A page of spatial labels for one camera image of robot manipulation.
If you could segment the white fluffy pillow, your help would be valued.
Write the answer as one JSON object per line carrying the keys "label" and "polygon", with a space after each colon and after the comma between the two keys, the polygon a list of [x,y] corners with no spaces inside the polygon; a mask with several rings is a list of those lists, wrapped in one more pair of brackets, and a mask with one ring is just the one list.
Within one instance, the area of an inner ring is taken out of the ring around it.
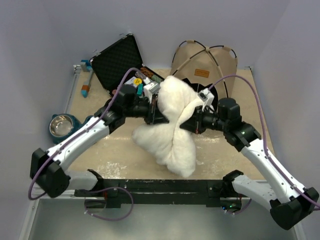
{"label": "white fluffy pillow", "polygon": [[157,106],[169,123],[142,124],[132,132],[135,144],[156,158],[159,165],[183,178],[196,169],[196,145],[192,133],[181,129],[204,101],[187,83],[169,75],[160,83]]}

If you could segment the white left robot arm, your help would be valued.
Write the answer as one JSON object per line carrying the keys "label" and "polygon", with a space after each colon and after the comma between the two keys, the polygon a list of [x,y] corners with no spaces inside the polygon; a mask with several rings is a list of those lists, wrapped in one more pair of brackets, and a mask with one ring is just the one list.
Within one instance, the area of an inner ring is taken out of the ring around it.
{"label": "white left robot arm", "polygon": [[124,84],[83,126],[61,143],[32,153],[30,177],[51,198],[66,190],[84,190],[99,196],[104,190],[103,179],[93,170],[70,172],[70,165],[87,149],[121,127],[126,118],[143,118],[147,124],[168,123],[157,101],[160,85],[144,86],[143,97],[136,89]]}

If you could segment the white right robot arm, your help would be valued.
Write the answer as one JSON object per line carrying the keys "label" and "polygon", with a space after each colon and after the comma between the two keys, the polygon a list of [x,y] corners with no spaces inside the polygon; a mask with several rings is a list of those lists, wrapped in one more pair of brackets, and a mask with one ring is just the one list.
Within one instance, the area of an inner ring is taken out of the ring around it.
{"label": "white right robot arm", "polygon": [[195,134],[207,129],[221,131],[226,141],[253,163],[269,184],[264,187],[235,170],[225,176],[223,192],[230,197],[239,193],[259,203],[282,229],[290,230],[318,206],[318,191],[305,187],[284,168],[259,132],[242,120],[240,106],[233,98],[219,100],[214,112],[207,106],[197,106],[180,128]]}

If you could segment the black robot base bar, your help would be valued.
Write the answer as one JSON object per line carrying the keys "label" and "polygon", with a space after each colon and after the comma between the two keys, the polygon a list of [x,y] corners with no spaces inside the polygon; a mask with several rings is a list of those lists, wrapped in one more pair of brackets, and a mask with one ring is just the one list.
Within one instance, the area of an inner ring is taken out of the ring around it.
{"label": "black robot base bar", "polygon": [[223,180],[178,179],[104,179],[90,191],[76,190],[76,197],[105,200],[107,208],[138,205],[205,205],[237,212],[245,204],[244,195],[236,193],[230,183]]}

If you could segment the teal double pet bowl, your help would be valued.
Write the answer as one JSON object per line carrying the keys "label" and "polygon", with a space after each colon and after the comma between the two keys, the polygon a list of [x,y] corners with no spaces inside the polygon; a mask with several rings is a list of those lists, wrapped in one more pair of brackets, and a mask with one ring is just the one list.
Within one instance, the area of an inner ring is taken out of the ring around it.
{"label": "teal double pet bowl", "polygon": [[92,115],[89,115],[85,118],[84,122],[80,122],[78,118],[71,114],[54,114],[48,125],[48,132],[52,142],[55,145],[63,142],[82,128],[92,117]]}

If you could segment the teal plastic clip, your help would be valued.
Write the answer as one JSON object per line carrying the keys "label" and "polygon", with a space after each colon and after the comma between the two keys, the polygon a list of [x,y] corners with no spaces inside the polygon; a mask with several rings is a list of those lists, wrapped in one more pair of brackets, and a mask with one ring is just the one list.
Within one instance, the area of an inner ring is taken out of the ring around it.
{"label": "teal plastic clip", "polygon": [[140,96],[143,95],[143,91],[144,91],[144,86],[143,86],[143,84],[141,83],[141,84],[139,84],[139,85],[137,86],[137,92],[136,92],[136,94],[140,97]]}

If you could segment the green blue poker chip roll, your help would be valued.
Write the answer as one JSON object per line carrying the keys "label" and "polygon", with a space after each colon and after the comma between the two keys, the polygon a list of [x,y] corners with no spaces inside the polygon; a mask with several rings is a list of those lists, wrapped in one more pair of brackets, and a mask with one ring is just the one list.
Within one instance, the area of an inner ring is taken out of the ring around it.
{"label": "green blue poker chip roll", "polygon": [[158,75],[155,75],[155,74],[154,74],[154,75],[151,77],[151,80],[154,81],[154,82],[156,82],[156,83],[158,83],[158,84],[160,84],[160,83],[163,82],[165,79],[162,78],[162,77],[159,77]]}

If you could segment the yellow big blind button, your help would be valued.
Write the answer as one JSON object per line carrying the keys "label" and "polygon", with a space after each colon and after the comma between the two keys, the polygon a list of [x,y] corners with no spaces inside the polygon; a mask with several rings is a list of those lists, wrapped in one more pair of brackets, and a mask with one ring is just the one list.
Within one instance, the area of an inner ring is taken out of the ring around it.
{"label": "yellow big blind button", "polygon": [[142,84],[142,80],[140,79],[140,78],[135,78],[134,80],[133,80],[133,83],[135,84],[135,85],[140,85],[140,84]]}

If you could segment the white playing card deck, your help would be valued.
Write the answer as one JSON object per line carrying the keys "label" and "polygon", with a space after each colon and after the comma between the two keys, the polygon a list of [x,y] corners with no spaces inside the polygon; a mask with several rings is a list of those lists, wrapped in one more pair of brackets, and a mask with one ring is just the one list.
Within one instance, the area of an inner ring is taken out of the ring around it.
{"label": "white playing card deck", "polygon": [[137,88],[138,87],[138,85],[135,85],[134,84],[134,79],[135,78],[137,78],[137,77],[131,77],[129,80],[127,80],[124,84],[125,85],[130,85],[130,86],[133,86],[133,87],[135,87],[135,88]]}

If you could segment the red poker chip roll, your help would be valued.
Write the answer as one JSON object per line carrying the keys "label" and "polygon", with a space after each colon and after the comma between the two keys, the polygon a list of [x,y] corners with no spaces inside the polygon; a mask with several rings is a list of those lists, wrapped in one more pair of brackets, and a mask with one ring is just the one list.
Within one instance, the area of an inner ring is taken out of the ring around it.
{"label": "red poker chip roll", "polygon": [[155,72],[153,72],[151,69],[149,69],[146,66],[142,66],[139,68],[140,72],[145,75],[146,77],[148,77],[149,79],[151,79],[153,76],[156,75]]}

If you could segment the black poker chip case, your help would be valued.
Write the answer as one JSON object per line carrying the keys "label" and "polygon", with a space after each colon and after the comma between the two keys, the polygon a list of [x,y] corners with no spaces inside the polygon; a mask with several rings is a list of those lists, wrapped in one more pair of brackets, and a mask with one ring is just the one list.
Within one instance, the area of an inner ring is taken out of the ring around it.
{"label": "black poker chip case", "polygon": [[110,96],[114,95],[128,69],[140,70],[142,66],[147,67],[143,63],[138,44],[132,33],[125,35],[93,56],[89,63],[100,84]]}

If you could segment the orange and teal toy block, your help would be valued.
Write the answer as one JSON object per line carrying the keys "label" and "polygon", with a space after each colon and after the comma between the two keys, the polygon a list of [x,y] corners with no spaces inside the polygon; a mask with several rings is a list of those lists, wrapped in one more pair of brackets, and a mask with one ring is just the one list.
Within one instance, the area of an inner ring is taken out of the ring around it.
{"label": "orange and teal toy block", "polygon": [[81,94],[84,98],[86,98],[91,88],[91,81],[92,81],[94,71],[88,60],[81,60],[80,67],[83,72],[88,73],[87,80],[83,83],[81,88]]}

